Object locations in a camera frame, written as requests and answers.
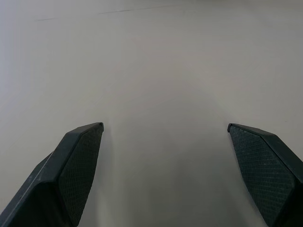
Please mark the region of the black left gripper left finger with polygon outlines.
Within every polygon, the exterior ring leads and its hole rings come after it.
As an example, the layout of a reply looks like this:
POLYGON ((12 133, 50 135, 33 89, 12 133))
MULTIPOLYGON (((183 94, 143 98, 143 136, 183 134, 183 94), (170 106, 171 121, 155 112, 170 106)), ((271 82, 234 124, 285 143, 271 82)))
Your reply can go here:
POLYGON ((0 227, 77 227, 97 167, 104 124, 78 127, 27 177, 0 214, 0 227))

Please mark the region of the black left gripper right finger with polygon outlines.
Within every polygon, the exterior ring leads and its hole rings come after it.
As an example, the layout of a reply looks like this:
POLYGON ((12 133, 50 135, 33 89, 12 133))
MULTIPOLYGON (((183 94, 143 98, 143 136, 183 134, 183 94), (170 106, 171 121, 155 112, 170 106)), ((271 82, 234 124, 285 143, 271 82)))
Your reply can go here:
POLYGON ((303 161, 275 134, 235 123, 242 179, 268 227, 303 227, 303 161))

